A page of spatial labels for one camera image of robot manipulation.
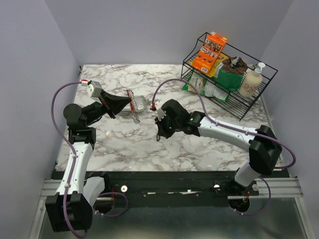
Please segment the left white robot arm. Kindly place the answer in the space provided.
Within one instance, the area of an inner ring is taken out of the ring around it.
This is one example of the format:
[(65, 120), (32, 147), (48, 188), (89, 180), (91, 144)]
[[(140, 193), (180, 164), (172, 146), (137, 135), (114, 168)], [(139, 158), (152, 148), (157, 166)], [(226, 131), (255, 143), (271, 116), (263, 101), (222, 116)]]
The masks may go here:
[(88, 106), (72, 103), (64, 108), (68, 137), (63, 139), (70, 147), (69, 159), (58, 189), (45, 202), (54, 232), (70, 231), (79, 239), (86, 237), (93, 220), (92, 203), (84, 195), (87, 164), (96, 143), (96, 129), (91, 125), (105, 114), (114, 119), (130, 102), (129, 97), (101, 91), (98, 101)]

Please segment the aluminium extrusion rail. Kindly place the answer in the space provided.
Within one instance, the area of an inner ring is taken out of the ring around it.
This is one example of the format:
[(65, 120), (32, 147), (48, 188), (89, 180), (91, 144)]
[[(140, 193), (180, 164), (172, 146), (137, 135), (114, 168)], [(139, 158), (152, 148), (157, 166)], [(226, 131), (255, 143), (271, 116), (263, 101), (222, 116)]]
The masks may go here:
[[(298, 178), (265, 178), (271, 191), (271, 199), (301, 198), (303, 192)], [(262, 179), (256, 179), (248, 187), (249, 199), (267, 199), (269, 190)]]
[(60, 184), (62, 184), (62, 188), (64, 189), (65, 182), (62, 182), (61, 180), (44, 180), (40, 193), (40, 199), (45, 200), (47, 196), (54, 196)]

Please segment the orange snack box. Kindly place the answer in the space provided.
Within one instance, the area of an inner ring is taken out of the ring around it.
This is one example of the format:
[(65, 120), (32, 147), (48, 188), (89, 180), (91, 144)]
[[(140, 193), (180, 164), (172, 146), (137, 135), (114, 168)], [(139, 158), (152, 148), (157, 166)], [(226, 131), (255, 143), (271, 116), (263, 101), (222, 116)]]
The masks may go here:
[(227, 42), (228, 39), (221, 34), (215, 32), (209, 33), (193, 60), (192, 66), (202, 73), (209, 73)]

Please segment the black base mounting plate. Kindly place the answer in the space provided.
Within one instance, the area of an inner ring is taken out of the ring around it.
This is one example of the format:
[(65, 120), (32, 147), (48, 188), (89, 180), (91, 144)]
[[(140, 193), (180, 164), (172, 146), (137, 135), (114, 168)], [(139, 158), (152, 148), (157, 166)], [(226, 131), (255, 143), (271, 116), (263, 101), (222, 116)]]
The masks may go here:
[(84, 179), (102, 179), (102, 192), (119, 193), (127, 186), (126, 197), (115, 196), (115, 205), (123, 207), (128, 202), (131, 208), (139, 207), (192, 207), (214, 206), (243, 207), (240, 199), (258, 196), (253, 189), (256, 180), (246, 189), (235, 186), (233, 171), (199, 172), (116, 172), (89, 171)]

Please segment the clear plastic bag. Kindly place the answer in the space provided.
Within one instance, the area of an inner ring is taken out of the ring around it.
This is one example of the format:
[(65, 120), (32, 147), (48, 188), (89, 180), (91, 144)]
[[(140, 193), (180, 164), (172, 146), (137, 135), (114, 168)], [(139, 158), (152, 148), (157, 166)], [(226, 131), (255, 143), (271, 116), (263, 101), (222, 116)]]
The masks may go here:
[[(135, 96), (135, 101), (138, 106), (138, 113), (142, 113), (146, 110), (149, 105), (149, 99), (144, 96)], [(130, 103), (124, 107), (124, 109), (119, 113), (121, 116), (133, 115), (130, 108)]]

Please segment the metal keyring coil red holder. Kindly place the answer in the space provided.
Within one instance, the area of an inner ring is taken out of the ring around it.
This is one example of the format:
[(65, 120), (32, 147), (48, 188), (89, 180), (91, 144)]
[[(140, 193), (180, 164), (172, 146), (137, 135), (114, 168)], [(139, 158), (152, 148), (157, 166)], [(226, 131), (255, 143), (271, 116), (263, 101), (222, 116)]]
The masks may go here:
[(137, 102), (135, 101), (135, 96), (132, 90), (126, 89), (128, 97), (131, 99), (130, 108), (133, 114), (133, 120), (135, 124), (140, 123), (139, 113), (138, 113), (138, 106)]

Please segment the white green pouch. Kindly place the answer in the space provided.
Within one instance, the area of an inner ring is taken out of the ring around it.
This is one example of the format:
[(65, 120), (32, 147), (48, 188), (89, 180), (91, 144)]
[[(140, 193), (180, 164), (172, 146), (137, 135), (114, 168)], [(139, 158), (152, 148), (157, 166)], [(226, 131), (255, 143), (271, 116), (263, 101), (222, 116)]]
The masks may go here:
[(196, 73), (192, 73), (187, 81), (191, 83), (203, 96), (206, 96), (208, 98), (215, 98), (223, 103), (226, 102), (229, 98), (229, 93)]

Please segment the cream pump soap bottle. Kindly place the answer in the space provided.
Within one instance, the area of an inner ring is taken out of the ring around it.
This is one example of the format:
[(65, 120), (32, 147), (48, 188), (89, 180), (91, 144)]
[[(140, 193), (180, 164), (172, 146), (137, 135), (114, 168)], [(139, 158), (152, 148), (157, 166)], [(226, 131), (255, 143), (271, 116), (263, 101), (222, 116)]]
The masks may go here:
[(263, 62), (258, 63), (253, 71), (245, 74), (245, 77), (239, 87), (238, 91), (243, 97), (251, 97), (260, 86), (263, 76), (262, 70), (266, 67)]

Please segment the right aluminium extrusion rail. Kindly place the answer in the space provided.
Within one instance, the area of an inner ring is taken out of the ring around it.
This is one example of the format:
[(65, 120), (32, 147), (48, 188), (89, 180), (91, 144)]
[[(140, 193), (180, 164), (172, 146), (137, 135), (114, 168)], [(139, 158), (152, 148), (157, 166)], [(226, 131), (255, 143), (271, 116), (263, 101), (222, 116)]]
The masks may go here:
[[(265, 178), (271, 191), (271, 199), (301, 198), (303, 192), (298, 178)], [(269, 190), (262, 179), (256, 179), (248, 187), (249, 199), (267, 199)]]

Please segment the green and brown bag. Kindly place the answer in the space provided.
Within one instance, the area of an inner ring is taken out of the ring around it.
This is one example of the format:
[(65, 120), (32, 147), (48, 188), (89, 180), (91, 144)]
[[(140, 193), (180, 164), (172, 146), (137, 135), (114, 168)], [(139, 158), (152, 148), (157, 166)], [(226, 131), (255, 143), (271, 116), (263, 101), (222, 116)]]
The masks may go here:
[(214, 80), (225, 90), (234, 92), (239, 89), (247, 69), (241, 57), (229, 57), (216, 67)]

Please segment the yellow snack packet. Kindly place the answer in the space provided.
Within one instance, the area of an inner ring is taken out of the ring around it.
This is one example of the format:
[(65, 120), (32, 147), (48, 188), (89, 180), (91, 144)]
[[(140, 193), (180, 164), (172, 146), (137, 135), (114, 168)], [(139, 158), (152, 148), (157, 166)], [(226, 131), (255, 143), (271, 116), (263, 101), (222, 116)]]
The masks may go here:
[(216, 71), (217, 66), (225, 59), (228, 59), (229, 56), (225, 55), (224, 53), (220, 53), (217, 60), (215, 61), (214, 65), (210, 69), (210, 71), (207, 73), (209, 77), (213, 77)]

